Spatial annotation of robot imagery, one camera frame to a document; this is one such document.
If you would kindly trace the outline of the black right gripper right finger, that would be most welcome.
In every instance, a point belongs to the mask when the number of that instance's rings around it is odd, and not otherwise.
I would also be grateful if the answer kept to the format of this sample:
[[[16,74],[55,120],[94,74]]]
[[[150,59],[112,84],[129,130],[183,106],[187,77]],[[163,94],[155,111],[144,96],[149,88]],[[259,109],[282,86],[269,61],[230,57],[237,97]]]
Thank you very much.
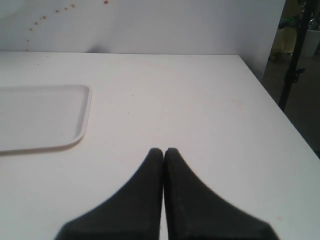
[[[191,170],[176,148],[164,155],[164,203],[170,240],[276,240],[273,228],[233,206]]]

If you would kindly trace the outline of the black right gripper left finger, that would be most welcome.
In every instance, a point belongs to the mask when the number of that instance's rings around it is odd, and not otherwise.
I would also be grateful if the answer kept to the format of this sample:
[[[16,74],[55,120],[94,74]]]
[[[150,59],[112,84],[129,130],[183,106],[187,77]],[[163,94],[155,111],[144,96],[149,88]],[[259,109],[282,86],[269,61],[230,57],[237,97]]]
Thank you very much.
[[[149,150],[134,175],[108,200],[66,223],[57,240],[157,240],[163,201],[163,152]]]

